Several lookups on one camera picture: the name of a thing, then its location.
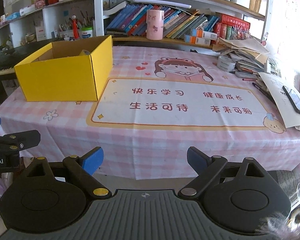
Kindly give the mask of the pink checkered tablecloth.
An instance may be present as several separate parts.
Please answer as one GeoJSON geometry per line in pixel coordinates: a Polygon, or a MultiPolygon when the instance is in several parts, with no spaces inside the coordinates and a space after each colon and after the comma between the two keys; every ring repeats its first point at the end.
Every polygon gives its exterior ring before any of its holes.
{"type": "Polygon", "coordinates": [[[102,174],[133,179],[193,176],[194,146],[229,161],[255,158],[266,170],[300,171],[300,131],[250,82],[216,67],[213,56],[114,47],[98,102],[28,102],[21,89],[0,106],[0,135],[36,129],[21,153],[61,161],[100,146],[102,174]]]}

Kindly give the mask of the black piano keyboard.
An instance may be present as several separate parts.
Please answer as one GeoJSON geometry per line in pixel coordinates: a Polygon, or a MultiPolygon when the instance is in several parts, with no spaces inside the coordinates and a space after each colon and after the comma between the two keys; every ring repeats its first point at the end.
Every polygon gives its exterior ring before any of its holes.
{"type": "Polygon", "coordinates": [[[0,76],[9,75],[15,73],[14,66],[21,62],[23,59],[36,52],[38,49],[45,45],[63,41],[64,38],[51,38],[43,41],[30,42],[24,46],[19,46],[0,53],[0,76]]]}

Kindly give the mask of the black pen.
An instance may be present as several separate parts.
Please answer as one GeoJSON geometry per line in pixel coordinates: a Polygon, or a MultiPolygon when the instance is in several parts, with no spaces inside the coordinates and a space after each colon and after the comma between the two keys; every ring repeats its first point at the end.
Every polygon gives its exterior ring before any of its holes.
{"type": "Polygon", "coordinates": [[[257,88],[263,95],[265,95],[272,103],[275,103],[273,97],[271,96],[271,94],[267,91],[265,91],[262,87],[260,87],[258,84],[256,83],[252,83],[252,85],[257,88]]]}

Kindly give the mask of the yellow cardboard box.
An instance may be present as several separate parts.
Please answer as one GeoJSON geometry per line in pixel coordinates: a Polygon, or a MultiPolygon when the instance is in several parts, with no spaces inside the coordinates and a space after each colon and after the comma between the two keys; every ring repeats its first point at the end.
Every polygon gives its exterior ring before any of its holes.
{"type": "Polygon", "coordinates": [[[110,35],[51,42],[15,65],[27,101],[97,101],[113,67],[110,35]]]}

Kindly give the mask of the black smartphone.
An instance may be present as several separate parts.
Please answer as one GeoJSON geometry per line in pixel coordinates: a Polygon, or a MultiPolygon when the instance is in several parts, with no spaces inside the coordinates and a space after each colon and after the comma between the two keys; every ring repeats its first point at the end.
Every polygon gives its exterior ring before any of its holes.
{"type": "Polygon", "coordinates": [[[287,86],[282,86],[286,96],[288,97],[290,103],[292,104],[294,111],[300,114],[300,98],[293,89],[287,86]]]}

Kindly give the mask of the stack of papers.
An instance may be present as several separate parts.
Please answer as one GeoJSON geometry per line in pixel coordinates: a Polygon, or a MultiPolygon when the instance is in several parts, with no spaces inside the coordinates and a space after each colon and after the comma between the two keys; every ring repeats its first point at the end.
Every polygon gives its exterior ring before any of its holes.
{"type": "Polygon", "coordinates": [[[282,86],[293,89],[300,98],[300,90],[281,77],[276,61],[268,56],[268,51],[256,39],[225,40],[220,38],[212,46],[220,56],[235,61],[235,69],[230,73],[248,79],[269,92],[275,101],[286,128],[300,131],[300,114],[294,111],[282,86]]]}

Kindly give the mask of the orange white medicine box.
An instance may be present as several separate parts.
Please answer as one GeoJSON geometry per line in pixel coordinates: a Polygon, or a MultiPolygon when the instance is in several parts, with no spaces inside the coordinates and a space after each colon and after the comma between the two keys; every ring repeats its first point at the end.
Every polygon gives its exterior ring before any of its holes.
{"type": "Polygon", "coordinates": [[[212,41],[217,41],[218,35],[212,32],[191,29],[189,35],[184,35],[186,43],[209,46],[212,41]]]}

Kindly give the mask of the white tub green lid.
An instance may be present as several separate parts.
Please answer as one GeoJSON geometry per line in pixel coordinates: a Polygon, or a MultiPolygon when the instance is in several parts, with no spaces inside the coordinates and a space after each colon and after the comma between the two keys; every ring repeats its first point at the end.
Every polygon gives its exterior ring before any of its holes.
{"type": "Polygon", "coordinates": [[[91,38],[94,36],[94,30],[93,27],[83,27],[81,29],[81,38],[91,38]]]}

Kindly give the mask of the pen holder with pens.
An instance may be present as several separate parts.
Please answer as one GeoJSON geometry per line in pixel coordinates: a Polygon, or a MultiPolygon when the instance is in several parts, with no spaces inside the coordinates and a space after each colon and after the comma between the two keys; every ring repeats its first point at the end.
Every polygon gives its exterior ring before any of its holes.
{"type": "Polygon", "coordinates": [[[83,27],[93,27],[93,20],[93,17],[82,15],[82,18],[78,18],[76,15],[72,15],[65,20],[63,24],[59,25],[58,36],[63,38],[65,41],[82,39],[81,29],[83,27]]]}

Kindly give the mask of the red boxed book set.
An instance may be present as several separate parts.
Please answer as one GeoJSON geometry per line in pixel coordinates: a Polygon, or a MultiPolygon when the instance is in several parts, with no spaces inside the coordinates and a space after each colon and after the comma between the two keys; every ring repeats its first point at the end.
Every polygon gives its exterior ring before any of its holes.
{"type": "Polygon", "coordinates": [[[216,13],[221,24],[220,37],[225,40],[246,40],[250,36],[250,23],[227,14],[216,13]]]}

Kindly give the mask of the row of leaning books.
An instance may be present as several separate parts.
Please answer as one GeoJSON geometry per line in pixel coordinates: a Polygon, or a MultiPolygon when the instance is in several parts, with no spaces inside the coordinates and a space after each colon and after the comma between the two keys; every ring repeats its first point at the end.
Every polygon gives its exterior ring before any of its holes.
{"type": "Polygon", "coordinates": [[[118,37],[162,34],[164,38],[185,40],[186,36],[212,33],[218,21],[217,15],[200,14],[198,10],[126,2],[110,18],[105,33],[118,37]]]}

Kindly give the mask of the pink cylindrical cup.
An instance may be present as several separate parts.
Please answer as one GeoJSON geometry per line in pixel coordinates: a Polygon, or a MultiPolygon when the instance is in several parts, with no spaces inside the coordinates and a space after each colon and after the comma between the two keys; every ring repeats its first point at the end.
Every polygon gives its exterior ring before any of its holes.
{"type": "Polygon", "coordinates": [[[147,30],[146,37],[149,40],[158,41],[163,38],[164,31],[164,11],[147,10],[147,30]]]}

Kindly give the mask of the white bookshelf frame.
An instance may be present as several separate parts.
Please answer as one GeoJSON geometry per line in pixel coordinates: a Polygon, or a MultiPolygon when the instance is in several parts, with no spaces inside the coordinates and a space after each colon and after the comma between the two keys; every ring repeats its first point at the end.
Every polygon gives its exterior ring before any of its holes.
{"type": "Polygon", "coordinates": [[[265,14],[232,0],[18,0],[0,22],[0,53],[43,40],[111,35],[118,41],[185,43],[194,29],[229,38],[253,33],[265,14]]]}

